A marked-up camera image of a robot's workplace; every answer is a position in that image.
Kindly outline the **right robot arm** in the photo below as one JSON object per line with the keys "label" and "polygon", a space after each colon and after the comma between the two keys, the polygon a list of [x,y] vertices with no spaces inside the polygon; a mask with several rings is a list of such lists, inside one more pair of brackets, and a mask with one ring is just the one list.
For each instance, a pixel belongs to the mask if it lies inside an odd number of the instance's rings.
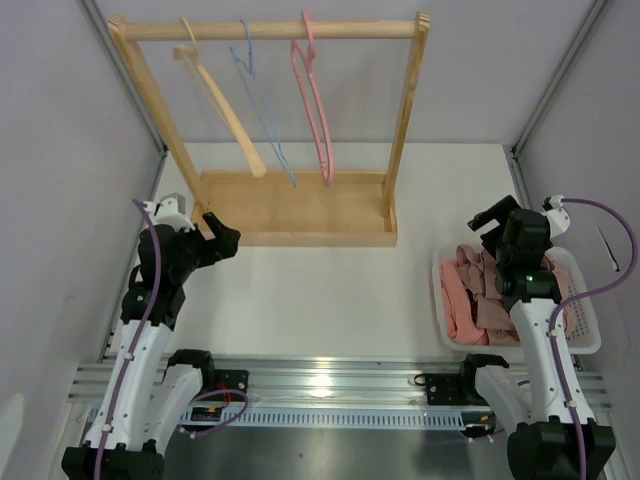
{"label": "right robot arm", "polygon": [[614,453],[616,439],[600,425],[584,397],[566,340],[563,299],[556,276],[543,265],[551,239],[568,229],[558,206],[543,213],[522,208],[506,196],[468,223],[478,230],[496,262],[496,289],[516,328],[528,371],[522,388],[506,362],[460,374],[458,395],[468,403],[483,399],[504,427],[507,460],[516,479],[595,479]]}

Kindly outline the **dusty pink skirt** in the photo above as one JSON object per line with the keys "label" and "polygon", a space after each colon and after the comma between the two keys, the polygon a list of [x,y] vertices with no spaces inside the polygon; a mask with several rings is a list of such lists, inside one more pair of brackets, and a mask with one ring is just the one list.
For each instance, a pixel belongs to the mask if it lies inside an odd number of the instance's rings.
{"label": "dusty pink skirt", "polygon": [[484,328],[488,344],[492,346],[517,346],[520,344],[516,327],[504,308],[496,289],[496,262],[485,251],[477,251],[470,245],[456,247],[456,265],[469,300],[477,327]]}

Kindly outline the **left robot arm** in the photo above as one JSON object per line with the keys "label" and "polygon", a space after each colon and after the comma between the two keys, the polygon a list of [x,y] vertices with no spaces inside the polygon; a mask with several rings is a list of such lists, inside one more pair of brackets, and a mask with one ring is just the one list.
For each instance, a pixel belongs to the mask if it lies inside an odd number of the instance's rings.
{"label": "left robot arm", "polygon": [[199,268],[236,255],[241,234],[214,214],[202,218],[206,238],[180,213],[142,204],[147,224],[139,234],[139,263],[122,300],[116,362],[96,418],[78,447],[65,450],[70,479],[159,479],[179,420],[194,400],[219,394],[210,352],[182,349],[152,388],[165,347],[185,301],[184,285]]}

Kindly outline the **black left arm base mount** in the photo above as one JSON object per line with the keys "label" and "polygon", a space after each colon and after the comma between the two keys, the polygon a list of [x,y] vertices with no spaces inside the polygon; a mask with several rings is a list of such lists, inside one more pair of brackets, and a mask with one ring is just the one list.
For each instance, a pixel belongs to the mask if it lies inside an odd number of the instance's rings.
{"label": "black left arm base mount", "polygon": [[217,390],[247,392],[247,370],[221,369],[215,366],[212,354],[204,350],[179,349],[168,360],[167,367],[189,365],[200,372],[201,386],[198,395]]}

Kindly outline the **cream plastic hanger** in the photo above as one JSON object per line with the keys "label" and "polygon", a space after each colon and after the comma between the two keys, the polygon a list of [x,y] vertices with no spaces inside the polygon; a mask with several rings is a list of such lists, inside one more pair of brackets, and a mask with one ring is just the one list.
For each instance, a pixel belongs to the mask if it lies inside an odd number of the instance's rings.
{"label": "cream plastic hanger", "polygon": [[267,173],[263,160],[255,149],[244,126],[238,119],[235,111],[227,101],[221,89],[200,61],[199,47],[188,20],[181,16],[180,21],[186,29],[192,46],[188,47],[185,44],[176,45],[173,49],[174,59],[183,63],[186,70],[190,73],[196,84],[208,99],[218,117],[232,133],[236,143],[244,154],[252,175],[256,178],[263,177]]}

